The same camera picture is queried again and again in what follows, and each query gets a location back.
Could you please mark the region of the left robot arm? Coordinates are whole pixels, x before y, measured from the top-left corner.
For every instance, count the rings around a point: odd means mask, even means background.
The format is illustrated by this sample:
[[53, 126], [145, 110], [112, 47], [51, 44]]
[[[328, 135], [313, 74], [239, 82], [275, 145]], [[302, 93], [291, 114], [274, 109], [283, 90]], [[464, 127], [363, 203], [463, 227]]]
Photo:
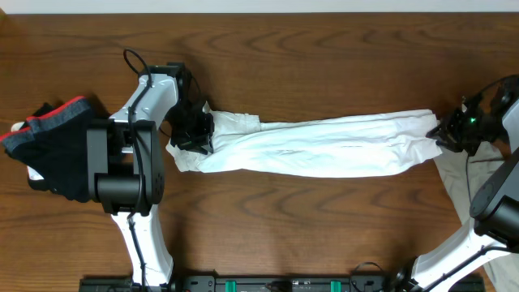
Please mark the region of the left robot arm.
[[171, 127], [169, 145], [208, 155], [213, 151], [213, 116], [205, 100], [190, 99], [197, 81], [182, 62], [146, 66], [128, 102], [87, 130], [88, 192], [122, 233], [133, 275], [129, 291], [172, 291], [174, 260], [158, 217], [165, 167], [158, 137]]

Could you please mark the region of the white t-shirt black print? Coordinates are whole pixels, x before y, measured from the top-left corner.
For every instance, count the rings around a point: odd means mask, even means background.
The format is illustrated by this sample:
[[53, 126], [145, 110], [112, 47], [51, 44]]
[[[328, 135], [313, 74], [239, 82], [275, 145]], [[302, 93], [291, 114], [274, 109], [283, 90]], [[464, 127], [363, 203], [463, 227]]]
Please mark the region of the white t-shirt black print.
[[400, 174], [441, 154], [426, 136], [436, 124], [429, 109], [307, 122], [261, 122], [253, 114], [204, 111], [214, 118], [213, 151], [167, 145], [182, 172], [253, 170], [311, 178]]

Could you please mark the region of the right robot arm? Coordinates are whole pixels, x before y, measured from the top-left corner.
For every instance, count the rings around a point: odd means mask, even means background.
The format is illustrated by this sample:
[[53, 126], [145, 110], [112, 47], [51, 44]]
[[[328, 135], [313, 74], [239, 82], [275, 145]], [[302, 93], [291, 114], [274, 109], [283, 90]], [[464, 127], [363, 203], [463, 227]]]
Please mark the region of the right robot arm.
[[485, 89], [464, 100], [427, 133], [437, 145], [474, 157], [481, 144], [503, 140], [511, 155], [475, 191], [469, 191], [469, 218], [435, 250], [408, 263], [388, 291], [448, 291], [474, 270], [518, 252], [518, 77], [488, 84], [496, 88], [490, 110], [480, 103]]

